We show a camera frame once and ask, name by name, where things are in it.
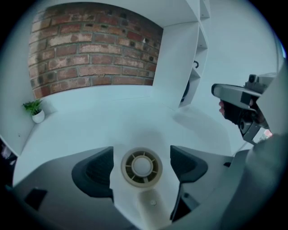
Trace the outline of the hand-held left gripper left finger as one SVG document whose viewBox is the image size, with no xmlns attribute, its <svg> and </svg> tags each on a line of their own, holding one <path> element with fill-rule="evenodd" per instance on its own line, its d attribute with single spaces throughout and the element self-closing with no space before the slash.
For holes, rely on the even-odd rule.
<svg viewBox="0 0 288 230">
<path fill-rule="evenodd" d="M 113 147 L 49 160 L 22 179 L 13 194 L 27 203 L 113 203 Z"/>
</svg>

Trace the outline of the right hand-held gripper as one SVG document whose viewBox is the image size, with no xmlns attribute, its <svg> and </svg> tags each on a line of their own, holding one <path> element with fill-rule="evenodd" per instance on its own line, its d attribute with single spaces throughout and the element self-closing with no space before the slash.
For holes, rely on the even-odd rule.
<svg viewBox="0 0 288 230">
<path fill-rule="evenodd" d="M 213 84 L 211 87 L 212 95 L 220 99 L 224 108 L 225 119 L 237 125 L 243 140 L 250 144 L 256 144 L 253 139 L 261 128 L 269 129 L 257 100 L 275 76 L 275 73 L 250 74 L 244 86 Z"/>
</svg>

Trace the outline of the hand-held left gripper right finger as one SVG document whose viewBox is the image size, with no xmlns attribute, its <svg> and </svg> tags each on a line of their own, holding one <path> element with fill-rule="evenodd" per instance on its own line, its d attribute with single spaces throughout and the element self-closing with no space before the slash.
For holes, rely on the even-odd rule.
<svg viewBox="0 0 288 230">
<path fill-rule="evenodd" d="M 233 157 L 171 146 L 170 159 L 172 169 L 180 182 L 170 216 L 170 220 L 176 221 L 208 198 L 231 165 Z"/>
</svg>

